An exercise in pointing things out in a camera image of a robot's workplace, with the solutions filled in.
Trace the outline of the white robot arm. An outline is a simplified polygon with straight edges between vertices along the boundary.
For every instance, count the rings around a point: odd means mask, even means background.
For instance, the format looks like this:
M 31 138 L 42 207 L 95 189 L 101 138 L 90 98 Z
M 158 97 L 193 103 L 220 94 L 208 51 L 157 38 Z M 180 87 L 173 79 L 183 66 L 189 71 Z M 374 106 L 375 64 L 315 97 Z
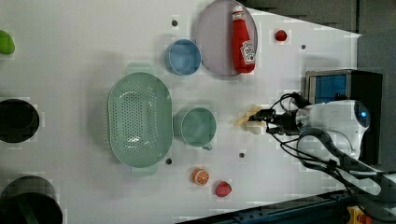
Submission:
M 282 114 L 272 107 L 256 107 L 247 120 L 265 124 L 282 150 L 305 168 L 341 182 L 364 215 L 395 223 L 395 175 L 359 160 L 371 122 L 361 102 L 305 102 Z

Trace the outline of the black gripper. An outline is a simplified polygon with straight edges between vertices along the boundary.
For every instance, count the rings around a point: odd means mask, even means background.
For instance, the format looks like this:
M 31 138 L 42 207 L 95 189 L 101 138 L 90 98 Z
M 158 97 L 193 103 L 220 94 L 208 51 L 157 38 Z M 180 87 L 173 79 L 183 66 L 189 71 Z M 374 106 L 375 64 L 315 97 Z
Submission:
M 266 132 L 269 134 L 280 135 L 299 135 L 300 131 L 296 123 L 296 111 L 287 111 L 281 115 L 276 114 L 274 109 L 261 109 L 254 115 L 250 116 L 249 121 L 268 121 L 274 124 L 274 128 L 267 127 Z

